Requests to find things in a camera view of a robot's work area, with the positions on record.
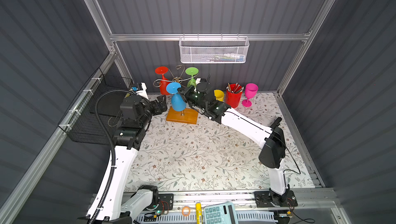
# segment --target orange ring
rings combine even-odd
[[[188,212],[187,214],[185,214],[185,213],[184,213],[184,209],[188,209],[189,212]],[[189,215],[190,215],[190,212],[191,212],[191,209],[190,209],[189,206],[184,206],[183,209],[181,210],[181,214],[182,214],[183,216],[189,216]]]

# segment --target red pencil holder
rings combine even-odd
[[[231,90],[234,90],[235,84],[230,84],[230,87],[231,87]],[[227,90],[226,95],[225,95],[225,103],[229,104],[232,108],[237,108],[239,105],[239,101],[241,100],[242,92],[231,93]]]

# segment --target blue object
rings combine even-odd
[[[204,208],[205,224],[238,224],[234,204],[226,202]]]
[[[172,82],[169,83],[166,86],[166,92],[173,94],[173,97],[171,99],[171,103],[172,103],[172,108],[177,111],[177,112],[181,112],[182,110],[184,110],[187,106],[187,103],[185,103],[182,99],[182,97],[180,96],[180,94],[177,92],[177,89],[181,88],[180,83],[178,82]]]

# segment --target table surface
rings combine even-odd
[[[236,110],[265,126],[277,117],[283,118],[272,93],[257,93],[251,101],[251,107],[240,104]],[[201,114],[196,125],[167,122],[166,115],[167,112],[152,118],[129,172],[125,192],[135,192],[142,184],[156,185],[160,192],[269,188],[268,170],[258,160],[260,148],[245,135]],[[291,188],[314,188],[286,122],[282,120],[279,127],[301,170],[301,175],[286,171],[287,182]],[[287,151],[285,167],[297,171]]]

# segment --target pink goblet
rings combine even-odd
[[[255,83],[249,83],[246,85],[245,95],[247,99],[242,101],[242,105],[244,107],[251,107],[251,101],[249,99],[256,95],[257,90],[259,90],[259,87]]]

